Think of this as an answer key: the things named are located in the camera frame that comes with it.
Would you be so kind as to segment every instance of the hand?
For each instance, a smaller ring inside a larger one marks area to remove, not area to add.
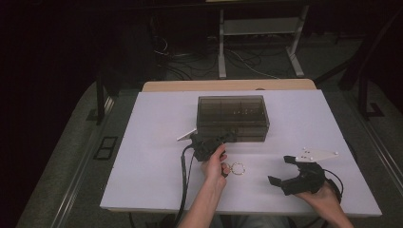
[[[230,173],[229,166],[223,162],[227,158],[227,155],[222,154],[224,151],[225,144],[221,144],[211,155],[210,160],[201,164],[201,171],[204,173],[205,181],[212,181],[220,188],[225,187],[226,184],[226,179],[221,174],[221,171],[224,174]]]
[[[308,202],[323,219],[334,227],[353,227],[353,224],[344,214],[334,189],[328,182],[325,182],[314,194],[303,192],[296,194],[296,196]]]

